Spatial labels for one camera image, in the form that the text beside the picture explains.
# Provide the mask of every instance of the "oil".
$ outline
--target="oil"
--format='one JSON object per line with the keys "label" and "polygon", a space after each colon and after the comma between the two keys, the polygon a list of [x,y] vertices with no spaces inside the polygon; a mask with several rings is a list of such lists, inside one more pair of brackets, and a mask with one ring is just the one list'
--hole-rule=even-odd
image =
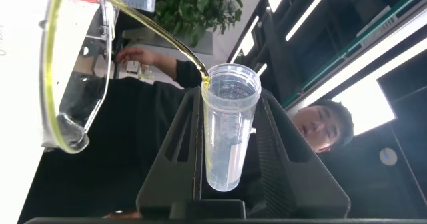
{"label": "oil", "polygon": [[126,3],[120,0],[106,0],[111,2],[113,5],[117,6],[121,11],[128,14],[129,16],[133,17],[140,23],[144,24],[145,26],[149,27],[152,31],[169,41],[173,46],[175,46],[178,50],[180,50],[185,56],[187,56],[190,60],[193,61],[193,63],[196,65],[196,67],[199,69],[201,76],[202,76],[202,82],[204,85],[209,84],[209,74],[207,73],[207,69],[205,65],[200,61],[198,57],[194,55],[193,52],[190,51],[190,49],[185,46],[181,41],[176,39],[173,35],[168,33],[165,29],[160,27],[156,22],[151,20],[150,18],[146,17],[139,11],[135,10],[134,8],[130,7]]}

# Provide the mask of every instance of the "cup rim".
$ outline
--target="cup rim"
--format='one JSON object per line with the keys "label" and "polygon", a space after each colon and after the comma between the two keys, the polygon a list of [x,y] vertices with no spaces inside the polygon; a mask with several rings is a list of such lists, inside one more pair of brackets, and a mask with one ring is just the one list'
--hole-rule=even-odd
{"label": "cup rim", "polygon": [[[212,95],[212,97],[211,97],[212,99],[215,99],[215,100],[218,100],[218,101],[233,101],[233,102],[236,102],[236,101],[249,101],[251,99],[254,99],[254,100],[256,99],[256,102],[258,102],[258,98],[255,98],[255,97],[256,96],[260,96],[260,94],[261,94],[261,81],[260,81],[260,77],[258,77],[256,75],[256,72],[254,70],[250,69],[249,67],[246,67],[246,66],[240,65],[240,64],[235,64],[235,63],[223,63],[223,64],[219,64],[219,65],[211,67],[207,72],[209,73],[212,69],[215,69],[215,68],[218,68],[218,67],[230,66],[230,65],[231,66],[235,66],[235,67],[241,67],[241,68],[247,69],[249,72],[251,72],[252,74],[254,74],[254,76],[256,77],[255,78],[255,84],[256,84],[255,87],[256,87],[256,90],[254,91],[254,93],[252,95],[250,95],[249,97],[245,97],[243,99],[229,100],[229,99],[225,99],[225,98],[218,97],[218,96],[214,95],[212,92],[209,91],[209,89],[205,85],[202,84],[201,85],[201,90],[202,90],[202,92],[201,92],[202,95],[201,96],[203,97],[203,100],[205,102],[208,102],[209,104],[211,104],[210,101],[206,101],[205,100],[205,95],[207,95],[209,93],[209,94]],[[250,101],[251,105],[247,105],[247,106],[245,106],[243,108],[240,108],[240,109],[247,109],[248,107],[253,106],[255,104],[253,102],[254,101]],[[217,105],[214,105],[214,106],[217,107],[217,108],[226,109],[226,110],[232,109],[232,108],[227,108],[227,107],[223,107],[223,106],[218,107]]]}

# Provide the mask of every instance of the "white wall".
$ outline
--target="white wall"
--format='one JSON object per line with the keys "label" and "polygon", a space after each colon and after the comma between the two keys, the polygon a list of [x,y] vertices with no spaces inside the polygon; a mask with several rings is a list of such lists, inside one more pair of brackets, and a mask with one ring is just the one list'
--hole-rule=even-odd
{"label": "white wall", "polygon": [[242,0],[242,17],[235,27],[227,30],[224,35],[220,34],[219,29],[213,34],[213,56],[216,60],[226,62],[259,1]]}

